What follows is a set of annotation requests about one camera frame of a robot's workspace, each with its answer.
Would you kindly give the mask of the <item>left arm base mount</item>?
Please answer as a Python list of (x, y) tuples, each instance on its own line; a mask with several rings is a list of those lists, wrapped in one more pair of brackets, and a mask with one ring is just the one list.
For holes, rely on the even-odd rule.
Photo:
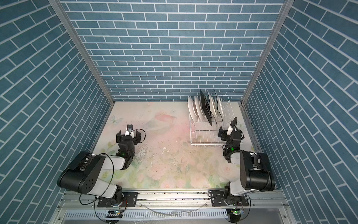
[(137, 203), (138, 192), (116, 193), (112, 198), (100, 197), (98, 201), (99, 208), (125, 208), (135, 207)]

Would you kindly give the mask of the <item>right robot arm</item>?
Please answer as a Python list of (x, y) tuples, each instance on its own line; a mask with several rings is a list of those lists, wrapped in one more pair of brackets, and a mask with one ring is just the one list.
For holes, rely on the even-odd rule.
[(225, 186), (225, 197), (242, 197), (253, 191), (273, 191), (276, 181), (268, 155), (241, 149), (244, 134), (238, 128), (219, 129), (218, 137), (225, 141), (223, 156), (227, 162), (240, 166), (240, 177)]

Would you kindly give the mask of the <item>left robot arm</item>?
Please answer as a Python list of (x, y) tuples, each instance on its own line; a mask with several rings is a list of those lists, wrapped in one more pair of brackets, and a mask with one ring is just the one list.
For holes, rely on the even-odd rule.
[(120, 201), (121, 187), (100, 179), (102, 171), (126, 170), (135, 156), (135, 145), (141, 143), (141, 133), (137, 129), (127, 126), (124, 134), (116, 135), (118, 152), (115, 155), (101, 153), (95, 155), (81, 151), (75, 159), (61, 173), (57, 185), (63, 189), (71, 190), (82, 195), (94, 195)]

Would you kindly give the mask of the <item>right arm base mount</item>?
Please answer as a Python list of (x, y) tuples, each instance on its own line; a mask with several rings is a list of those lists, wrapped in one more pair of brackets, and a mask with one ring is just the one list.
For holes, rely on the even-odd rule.
[(208, 196), (213, 207), (249, 206), (249, 201), (246, 197), (233, 196), (227, 192), (217, 189), (209, 190)]

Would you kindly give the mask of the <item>white square plate black rim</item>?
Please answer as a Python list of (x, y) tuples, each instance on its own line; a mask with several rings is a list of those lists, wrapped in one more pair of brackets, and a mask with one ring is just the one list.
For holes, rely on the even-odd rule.
[(215, 103), (214, 103), (214, 98), (213, 96), (210, 94), (210, 92), (208, 91), (208, 89), (206, 89), (206, 92), (208, 94), (209, 97), (209, 110), (211, 112), (212, 117), (214, 118), (216, 125), (217, 125), (217, 117), (218, 117), (218, 112), (217, 109), (215, 107)]

